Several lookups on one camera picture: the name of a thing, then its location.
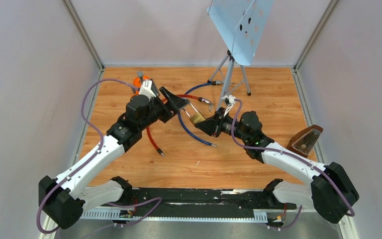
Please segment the brass padlock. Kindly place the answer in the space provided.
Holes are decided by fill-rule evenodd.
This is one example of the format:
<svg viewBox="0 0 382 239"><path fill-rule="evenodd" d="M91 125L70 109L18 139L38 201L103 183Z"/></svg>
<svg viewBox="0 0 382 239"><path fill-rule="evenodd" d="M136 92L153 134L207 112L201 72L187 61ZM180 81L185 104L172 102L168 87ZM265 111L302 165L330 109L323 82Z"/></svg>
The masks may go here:
<svg viewBox="0 0 382 239"><path fill-rule="evenodd" d="M186 115L189 118L189 121L196 125L197 123L203 122L206 120L206 118L203 116L203 114L196 109L196 107L190 103L188 106L184 108L184 111Z"/></svg>

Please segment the brown wooden metronome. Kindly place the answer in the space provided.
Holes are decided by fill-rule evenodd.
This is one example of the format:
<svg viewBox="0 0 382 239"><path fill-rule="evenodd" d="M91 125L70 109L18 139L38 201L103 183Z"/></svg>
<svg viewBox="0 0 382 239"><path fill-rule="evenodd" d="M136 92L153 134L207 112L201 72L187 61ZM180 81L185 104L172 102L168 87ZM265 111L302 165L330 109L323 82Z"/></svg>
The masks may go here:
<svg viewBox="0 0 382 239"><path fill-rule="evenodd" d="M295 134L289 140L286 149L300 156L308 157L322 133L323 128L313 124Z"/></svg>

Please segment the orange grey toy block build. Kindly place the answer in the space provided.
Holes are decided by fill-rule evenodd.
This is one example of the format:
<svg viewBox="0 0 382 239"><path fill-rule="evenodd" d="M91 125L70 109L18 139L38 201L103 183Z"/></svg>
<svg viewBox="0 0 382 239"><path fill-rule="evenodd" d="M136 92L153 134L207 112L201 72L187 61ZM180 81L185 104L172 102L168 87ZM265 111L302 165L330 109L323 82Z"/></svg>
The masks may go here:
<svg viewBox="0 0 382 239"><path fill-rule="evenodd" d="M138 71L137 77L133 80L133 85L137 88L137 90L133 90L132 97L139 94L141 85L145 80L150 80L150 78L144 75L142 71Z"/></svg>

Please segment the light blue music stand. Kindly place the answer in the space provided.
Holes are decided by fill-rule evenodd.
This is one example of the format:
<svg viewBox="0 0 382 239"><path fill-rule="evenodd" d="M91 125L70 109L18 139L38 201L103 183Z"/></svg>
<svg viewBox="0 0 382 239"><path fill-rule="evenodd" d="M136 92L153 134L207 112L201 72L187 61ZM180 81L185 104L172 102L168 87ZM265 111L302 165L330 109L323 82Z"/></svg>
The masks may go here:
<svg viewBox="0 0 382 239"><path fill-rule="evenodd" d="M220 97L231 94L245 84L247 95L251 90L246 67L252 65L274 0L213 0L207 9L218 33L227 47L227 55L208 79L221 72L228 63Z"/></svg>

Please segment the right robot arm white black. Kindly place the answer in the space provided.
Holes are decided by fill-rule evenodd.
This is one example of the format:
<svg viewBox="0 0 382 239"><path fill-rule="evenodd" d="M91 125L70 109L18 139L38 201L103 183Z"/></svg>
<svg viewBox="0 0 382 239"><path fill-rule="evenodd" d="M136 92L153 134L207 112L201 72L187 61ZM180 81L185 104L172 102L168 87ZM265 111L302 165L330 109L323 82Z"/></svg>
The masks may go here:
<svg viewBox="0 0 382 239"><path fill-rule="evenodd" d="M236 119L225 108L219 108L211 117L195 115L190 121L209 136L230 135L250 158L282 169L301 181L301 184L285 180L274 183L264 194L267 206L276 208L282 203L292 203L310 207L334 224L344 216L355 215L353 206L360 196L345 169L336 162L326 165L284 148L262 132L262 123L255 111L244 112Z"/></svg>

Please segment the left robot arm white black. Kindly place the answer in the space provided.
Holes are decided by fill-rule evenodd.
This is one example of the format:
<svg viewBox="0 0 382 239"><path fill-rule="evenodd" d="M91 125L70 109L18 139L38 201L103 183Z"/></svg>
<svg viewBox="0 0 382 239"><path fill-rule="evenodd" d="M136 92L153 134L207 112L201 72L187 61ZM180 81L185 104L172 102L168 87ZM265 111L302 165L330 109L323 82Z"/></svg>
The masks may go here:
<svg viewBox="0 0 382 239"><path fill-rule="evenodd" d="M75 165L55 178L43 177L39 182L39 211L44 212L58 229L67 229L81 215L100 205L117 202L126 206L132 201L130 185L121 177L90 187L89 183L112 161L122 156L141 138L147 127L160 120L168 122L190 104L165 87L160 92L163 102L152 90L140 89L130 98L125 113L106 132L100 142Z"/></svg>

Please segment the red cable lock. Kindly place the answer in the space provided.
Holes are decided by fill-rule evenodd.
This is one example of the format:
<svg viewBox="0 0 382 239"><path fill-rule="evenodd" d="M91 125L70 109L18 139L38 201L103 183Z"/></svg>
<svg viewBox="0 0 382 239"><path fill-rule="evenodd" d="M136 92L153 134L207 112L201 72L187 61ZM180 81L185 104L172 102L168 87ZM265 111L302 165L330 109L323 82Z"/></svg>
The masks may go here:
<svg viewBox="0 0 382 239"><path fill-rule="evenodd" d="M195 100L198 100L199 102L201 103L204 103L206 105L209 106L209 110L212 109L213 107L213 103L206 99L206 98L203 98L203 97L197 97L197 96L193 96L193 95L177 95L179 97L183 97L183 98L190 98L190 99L195 99ZM151 144L153 145L153 147L156 149L156 151L162 156L164 157L164 153L163 151L161 150L161 148L156 144L156 142L153 140L152 136L151 136L151 133L150 133L150 128L146 128L146 132L147 132L147 136L148 136L148 139L150 140Z"/></svg>

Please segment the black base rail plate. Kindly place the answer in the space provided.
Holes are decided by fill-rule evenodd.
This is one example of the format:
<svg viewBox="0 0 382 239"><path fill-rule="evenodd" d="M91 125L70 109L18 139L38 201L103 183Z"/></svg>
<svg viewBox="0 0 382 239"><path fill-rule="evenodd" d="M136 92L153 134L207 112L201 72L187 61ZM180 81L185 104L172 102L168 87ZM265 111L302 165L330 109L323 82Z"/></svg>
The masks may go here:
<svg viewBox="0 0 382 239"><path fill-rule="evenodd" d="M279 202L271 191L249 189L136 188L124 204L142 203L160 197L150 214L164 218L251 218L254 210L295 209Z"/></svg>

